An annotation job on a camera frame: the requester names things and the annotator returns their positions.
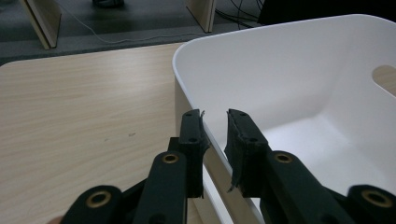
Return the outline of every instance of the white storage box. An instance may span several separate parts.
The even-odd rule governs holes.
[[[396,98],[373,81],[382,65],[396,68],[396,24],[363,15],[204,37],[173,60],[224,166],[233,108],[342,194],[359,184],[396,194]]]

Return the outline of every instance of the gray floor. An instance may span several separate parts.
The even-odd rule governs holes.
[[[0,65],[17,60],[184,42],[239,29],[236,23],[217,15],[213,32],[205,34],[185,7],[184,0],[125,0],[124,7],[110,9],[95,7],[91,0],[57,1],[103,39],[133,41],[101,42],[62,8],[57,48],[45,50],[19,0],[0,0]],[[256,0],[243,1],[244,11],[259,16]],[[237,15],[231,0],[218,0],[217,9]],[[260,26],[254,21],[248,24]]]

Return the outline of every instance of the white plastic bin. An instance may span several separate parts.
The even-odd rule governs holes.
[[[364,15],[204,37],[173,60],[221,157],[226,111],[242,110],[273,150],[342,194],[359,184],[396,194],[396,98],[373,81],[381,65],[396,68],[396,23]]]

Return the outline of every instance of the wooden table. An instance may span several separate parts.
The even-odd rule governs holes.
[[[0,67],[0,223],[47,223],[97,185],[147,177],[175,127],[180,44]],[[201,223],[189,203],[189,223]]]

